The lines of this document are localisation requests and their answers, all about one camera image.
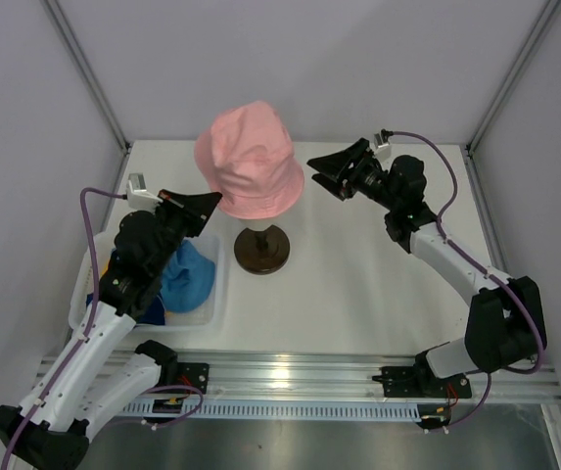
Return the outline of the pink bucket hat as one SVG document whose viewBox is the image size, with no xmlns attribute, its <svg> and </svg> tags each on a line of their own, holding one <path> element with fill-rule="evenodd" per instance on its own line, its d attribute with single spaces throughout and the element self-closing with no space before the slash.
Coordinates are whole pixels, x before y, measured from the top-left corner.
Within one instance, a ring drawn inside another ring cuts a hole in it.
<svg viewBox="0 0 561 470">
<path fill-rule="evenodd" d="M 304 190 L 304 171 L 277 111 L 264 101 L 219 114 L 194 145 L 196 165 L 219 208 L 245 220 L 288 211 Z"/>
</svg>

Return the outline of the light blue bucket hat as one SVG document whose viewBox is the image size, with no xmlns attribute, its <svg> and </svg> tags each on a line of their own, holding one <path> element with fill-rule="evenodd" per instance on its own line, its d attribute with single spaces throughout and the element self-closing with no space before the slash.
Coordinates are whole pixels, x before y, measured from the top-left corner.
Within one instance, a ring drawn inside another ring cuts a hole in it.
<svg viewBox="0 0 561 470">
<path fill-rule="evenodd" d="M 204 257 L 188 240 L 171 256 L 162 274 L 160 295 L 167 311 L 188 313 L 210 296 L 215 263 Z"/>
</svg>

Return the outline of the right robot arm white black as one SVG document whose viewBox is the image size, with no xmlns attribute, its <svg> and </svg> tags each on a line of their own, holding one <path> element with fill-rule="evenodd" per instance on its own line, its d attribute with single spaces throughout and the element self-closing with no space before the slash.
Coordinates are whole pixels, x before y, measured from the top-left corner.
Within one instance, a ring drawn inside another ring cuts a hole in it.
<svg viewBox="0 0 561 470">
<path fill-rule="evenodd" d="M 361 138 L 345 150 L 312 158 L 313 181 L 341 201 L 361 194 L 386 209 L 391 240 L 431 266 L 469 307 L 464 336 L 428 349 L 412 366 L 384 367 L 375 381 L 387 397 L 469 398 L 472 373 L 519 373 L 516 362 L 541 359 L 547 347 L 540 291 L 528 276 L 514 278 L 465 251 L 444 226 L 443 213 L 425 201 L 424 164 L 410 155 L 383 168 L 378 152 L 390 148 L 391 132 L 370 143 Z"/>
</svg>

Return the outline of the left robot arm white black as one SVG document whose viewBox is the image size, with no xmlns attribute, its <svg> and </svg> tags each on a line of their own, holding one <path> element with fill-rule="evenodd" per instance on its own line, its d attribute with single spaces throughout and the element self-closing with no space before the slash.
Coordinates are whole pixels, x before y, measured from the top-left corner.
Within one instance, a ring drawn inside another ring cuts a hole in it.
<svg viewBox="0 0 561 470">
<path fill-rule="evenodd" d="M 93 384 L 119 342 L 137 325 L 162 287 L 162 275 L 183 241 L 199 236 L 222 196 L 161 190 L 121 194 L 131 208 L 119 223 L 115 249 L 99 274 L 89 256 L 93 298 L 45 376 L 16 406 L 0 406 L 1 466 L 13 456 L 35 469 L 75 469 L 89 445 L 130 402 L 152 393 L 203 391 L 178 379 L 178 355 L 148 340 L 99 386 Z"/>
</svg>

